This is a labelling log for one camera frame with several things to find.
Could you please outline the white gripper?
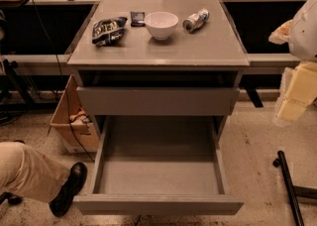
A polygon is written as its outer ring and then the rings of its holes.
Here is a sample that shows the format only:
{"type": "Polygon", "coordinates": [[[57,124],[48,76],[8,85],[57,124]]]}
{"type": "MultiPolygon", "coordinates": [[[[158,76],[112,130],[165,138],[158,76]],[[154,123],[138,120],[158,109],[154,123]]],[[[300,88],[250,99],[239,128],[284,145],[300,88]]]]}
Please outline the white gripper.
{"type": "MultiPolygon", "coordinates": [[[[288,20],[273,31],[268,40],[282,45],[289,40],[292,21],[288,20]]],[[[305,62],[292,72],[286,99],[277,103],[276,117],[286,122],[294,122],[305,112],[307,106],[317,98],[317,63],[305,62]]]]}

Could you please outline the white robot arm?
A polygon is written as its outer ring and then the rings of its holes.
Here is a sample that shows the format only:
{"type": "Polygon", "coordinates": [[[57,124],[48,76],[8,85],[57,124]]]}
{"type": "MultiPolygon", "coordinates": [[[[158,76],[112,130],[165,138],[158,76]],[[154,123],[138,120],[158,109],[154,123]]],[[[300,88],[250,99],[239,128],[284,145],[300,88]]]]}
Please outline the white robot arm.
{"type": "Polygon", "coordinates": [[[276,101],[273,122],[285,127],[317,99],[317,0],[307,0],[268,40],[277,45],[288,43],[290,53],[300,59],[297,67],[284,70],[276,101]]]}

